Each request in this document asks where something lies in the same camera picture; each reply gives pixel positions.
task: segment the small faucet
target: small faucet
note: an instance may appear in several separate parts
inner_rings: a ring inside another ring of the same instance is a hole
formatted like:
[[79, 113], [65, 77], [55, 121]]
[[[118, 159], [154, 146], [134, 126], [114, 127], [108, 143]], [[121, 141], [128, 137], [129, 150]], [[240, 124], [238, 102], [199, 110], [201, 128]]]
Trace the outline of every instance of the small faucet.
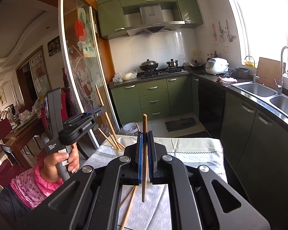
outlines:
[[259, 79], [259, 76], [256, 76], [256, 69], [255, 69], [255, 60], [252, 56], [247, 55], [244, 59], [246, 59], [247, 57], [251, 57], [254, 61], [254, 74], [253, 74], [253, 83], [256, 83], [256, 80]]
[[280, 84], [278, 85], [275, 81], [275, 84], [277, 85], [277, 88], [278, 88], [277, 94], [279, 94], [279, 95], [282, 95], [282, 90], [283, 90], [283, 71], [284, 71], [283, 53], [284, 53], [285, 49], [288, 49], [288, 46], [284, 46], [282, 48], [282, 51], [280, 52], [280, 68], [281, 68], [281, 70], [280, 70]]

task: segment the gas stove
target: gas stove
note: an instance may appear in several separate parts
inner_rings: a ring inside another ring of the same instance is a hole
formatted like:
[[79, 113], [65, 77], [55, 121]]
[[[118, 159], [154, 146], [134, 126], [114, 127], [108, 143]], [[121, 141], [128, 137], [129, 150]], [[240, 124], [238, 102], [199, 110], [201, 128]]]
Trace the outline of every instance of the gas stove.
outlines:
[[140, 76], [141, 79], [148, 77], [159, 76], [159, 75], [168, 75], [171, 73], [187, 73], [188, 71], [182, 69], [181, 67], [167, 67], [165, 69], [150, 70], [145, 71], [144, 74]]

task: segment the cutting board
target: cutting board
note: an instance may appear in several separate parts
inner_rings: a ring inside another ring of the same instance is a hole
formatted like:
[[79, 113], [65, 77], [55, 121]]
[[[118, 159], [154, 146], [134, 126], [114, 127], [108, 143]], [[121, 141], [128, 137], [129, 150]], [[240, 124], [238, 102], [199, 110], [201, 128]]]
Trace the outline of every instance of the cutting board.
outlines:
[[[274, 79], [277, 84], [280, 84], [280, 66], [280, 61], [260, 57], [257, 67], [257, 76], [260, 78], [257, 82], [277, 90]], [[285, 69], [286, 63], [284, 63], [283, 73], [285, 73]]]

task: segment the double sink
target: double sink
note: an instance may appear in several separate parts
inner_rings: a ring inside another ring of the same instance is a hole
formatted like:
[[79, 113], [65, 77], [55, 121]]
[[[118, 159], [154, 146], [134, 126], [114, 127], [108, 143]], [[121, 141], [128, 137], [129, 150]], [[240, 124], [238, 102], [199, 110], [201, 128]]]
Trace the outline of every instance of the double sink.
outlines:
[[288, 97], [285, 95], [279, 95], [277, 91], [269, 88], [265, 85], [253, 82], [244, 82], [232, 84], [232, 86], [253, 95], [261, 101], [272, 106], [282, 114], [288, 117]]

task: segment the drawer handle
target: drawer handle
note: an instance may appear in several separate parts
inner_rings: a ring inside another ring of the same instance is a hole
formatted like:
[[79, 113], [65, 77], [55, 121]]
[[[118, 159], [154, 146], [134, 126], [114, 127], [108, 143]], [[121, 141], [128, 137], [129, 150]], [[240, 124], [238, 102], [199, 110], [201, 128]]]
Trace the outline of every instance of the drawer handle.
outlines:
[[245, 109], [247, 112], [254, 113], [254, 110], [250, 110], [249, 108], [246, 108], [244, 105], [242, 105], [242, 108]]
[[270, 123], [270, 122], [264, 120], [264, 119], [263, 119], [261, 116], [259, 116], [259, 115], [258, 115], [258, 118], [259, 118], [259, 120], [260, 120], [261, 122], [263, 122], [264, 124], [269, 125], [269, 126], [272, 125], [272, 123]]

